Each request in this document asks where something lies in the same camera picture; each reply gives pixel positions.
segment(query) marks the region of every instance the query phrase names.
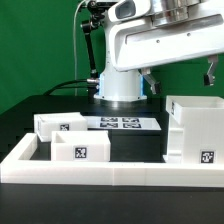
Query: white platform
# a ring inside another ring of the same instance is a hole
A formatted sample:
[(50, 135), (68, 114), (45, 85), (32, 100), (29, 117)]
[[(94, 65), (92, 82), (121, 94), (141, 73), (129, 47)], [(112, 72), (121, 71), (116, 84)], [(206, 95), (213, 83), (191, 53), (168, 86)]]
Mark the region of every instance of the white platform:
[(88, 128), (121, 130), (155, 130), (161, 128), (155, 118), (85, 116)]
[(2, 183), (224, 187), (224, 165), (31, 161), (27, 134), (1, 163)]

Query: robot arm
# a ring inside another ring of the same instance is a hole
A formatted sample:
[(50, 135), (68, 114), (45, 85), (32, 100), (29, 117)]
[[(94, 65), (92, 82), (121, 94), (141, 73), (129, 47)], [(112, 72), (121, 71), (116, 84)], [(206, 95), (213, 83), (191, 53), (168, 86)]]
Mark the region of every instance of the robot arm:
[(224, 52), (223, 18), (224, 1), (151, 0), (146, 16), (111, 29), (112, 64), (118, 71), (128, 71), (210, 56), (205, 83), (212, 84), (217, 57), (211, 56)]
[(150, 0), (122, 0), (110, 8), (111, 22), (120, 22), (146, 15), (151, 9)]

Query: cable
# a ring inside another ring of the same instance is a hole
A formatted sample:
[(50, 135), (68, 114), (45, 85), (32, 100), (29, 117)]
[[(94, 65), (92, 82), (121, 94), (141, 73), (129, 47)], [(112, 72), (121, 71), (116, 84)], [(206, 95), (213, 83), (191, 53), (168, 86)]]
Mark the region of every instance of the cable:
[(82, 6), (83, 3), (87, 2), (89, 0), (83, 0), (79, 3), (79, 5), (76, 8), (75, 14), (74, 14), (74, 23), (73, 23), (73, 45), (74, 45), (74, 61), (75, 61), (75, 80), (78, 79), (78, 62), (77, 62), (77, 48), (76, 48), (76, 20), (77, 20), (77, 14)]
[(44, 96), (48, 96), (50, 95), (54, 90), (66, 86), (66, 85), (70, 85), (70, 84), (76, 84), (76, 83), (87, 83), (86, 79), (80, 79), (80, 80), (72, 80), (72, 81), (68, 81), (68, 82), (63, 82), (59, 85), (54, 86), (53, 88), (51, 88), (50, 90), (46, 91), (43, 95)]
[(50, 96), (51, 93), (53, 93), (55, 90), (58, 90), (58, 89), (82, 89), (82, 88), (86, 89), (86, 88), (89, 88), (89, 87), (96, 87), (96, 86), (95, 85), (88, 85), (88, 86), (64, 86), (64, 87), (58, 87), (58, 88), (55, 88), (55, 89), (48, 90), (43, 95), (44, 96)]

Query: green backdrop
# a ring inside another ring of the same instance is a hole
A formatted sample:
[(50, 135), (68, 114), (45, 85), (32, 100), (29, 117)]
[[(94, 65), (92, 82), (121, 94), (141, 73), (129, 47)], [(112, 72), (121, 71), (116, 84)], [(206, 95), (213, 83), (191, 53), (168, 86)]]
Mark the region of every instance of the green backdrop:
[[(0, 113), (31, 95), (43, 94), (56, 84), (74, 79), (73, 16), (77, 0), (0, 0)], [(87, 50), (77, 22), (78, 77), (89, 75)], [(99, 71), (104, 68), (104, 34), (93, 33)], [(224, 56), (220, 56), (214, 87), (203, 86), (207, 59), (174, 63), (153, 68), (166, 95), (224, 96)], [(149, 88), (146, 94), (151, 97)], [(74, 94), (57, 91), (55, 94)]]

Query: white container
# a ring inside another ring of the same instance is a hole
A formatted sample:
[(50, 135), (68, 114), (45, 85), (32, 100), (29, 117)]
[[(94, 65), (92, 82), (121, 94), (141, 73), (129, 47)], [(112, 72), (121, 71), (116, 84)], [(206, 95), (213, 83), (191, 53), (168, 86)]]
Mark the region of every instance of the white container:
[(110, 140), (107, 131), (53, 132), (51, 160), (109, 162)]
[(167, 163), (224, 164), (224, 100), (167, 96)]
[(34, 132), (42, 142), (50, 142), (52, 131), (86, 131), (87, 121), (80, 113), (34, 115)]

